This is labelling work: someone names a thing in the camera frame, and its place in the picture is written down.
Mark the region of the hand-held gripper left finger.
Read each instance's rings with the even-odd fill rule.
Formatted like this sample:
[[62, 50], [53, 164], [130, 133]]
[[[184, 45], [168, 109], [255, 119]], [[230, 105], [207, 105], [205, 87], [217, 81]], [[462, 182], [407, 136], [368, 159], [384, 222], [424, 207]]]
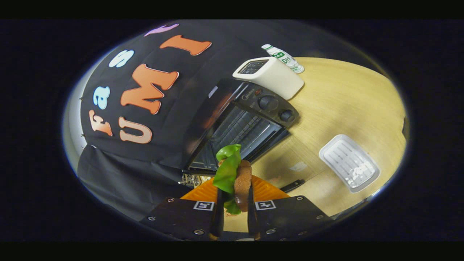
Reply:
[[182, 197], [167, 197], [140, 223], [181, 241], [217, 241], [224, 228], [226, 193], [209, 179]]

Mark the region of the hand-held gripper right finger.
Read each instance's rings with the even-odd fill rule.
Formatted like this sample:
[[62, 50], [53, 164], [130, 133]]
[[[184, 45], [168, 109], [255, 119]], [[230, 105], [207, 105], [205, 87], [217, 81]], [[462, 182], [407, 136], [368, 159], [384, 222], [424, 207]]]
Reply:
[[327, 229], [332, 218], [307, 197], [289, 196], [252, 176], [247, 223], [255, 241], [298, 241]]

